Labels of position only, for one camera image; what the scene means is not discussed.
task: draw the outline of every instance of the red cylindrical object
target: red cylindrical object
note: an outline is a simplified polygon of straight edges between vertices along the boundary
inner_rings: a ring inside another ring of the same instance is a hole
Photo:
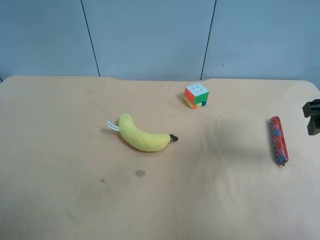
[[[277,164],[284,166],[289,161],[289,157],[280,118],[278,116],[272,117],[270,119],[270,125],[272,130],[272,143],[275,151],[275,161]]]

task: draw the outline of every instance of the light blue wall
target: light blue wall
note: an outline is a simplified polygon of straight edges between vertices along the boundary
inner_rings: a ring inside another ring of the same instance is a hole
[[[214,0],[83,0],[101,76],[199,80]]]
[[[304,79],[320,88],[319,0],[83,0],[102,76]],[[0,0],[0,78],[98,76],[81,0]]]
[[[320,87],[319,43],[319,0],[217,0],[202,79],[303,79]]]
[[[79,0],[0,0],[0,77],[98,75]]]

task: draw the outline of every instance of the plush banana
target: plush banana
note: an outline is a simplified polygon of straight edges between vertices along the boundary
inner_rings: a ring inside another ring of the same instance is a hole
[[[119,131],[131,146],[145,152],[158,152],[168,143],[178,140],[178,137],[173,134],[150,134],[141,131],[127,113],[122,114],[119,118]]]

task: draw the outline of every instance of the beige table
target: beige table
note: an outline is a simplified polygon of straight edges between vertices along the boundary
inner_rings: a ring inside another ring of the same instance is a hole
[[[190,82],[14,76],[0,84],[1,240],[318,240],[320,135],[306,81]],[[136,151],[107,127],[122,113],[179,137]],[[273,162],[267,119],[289,154]]]

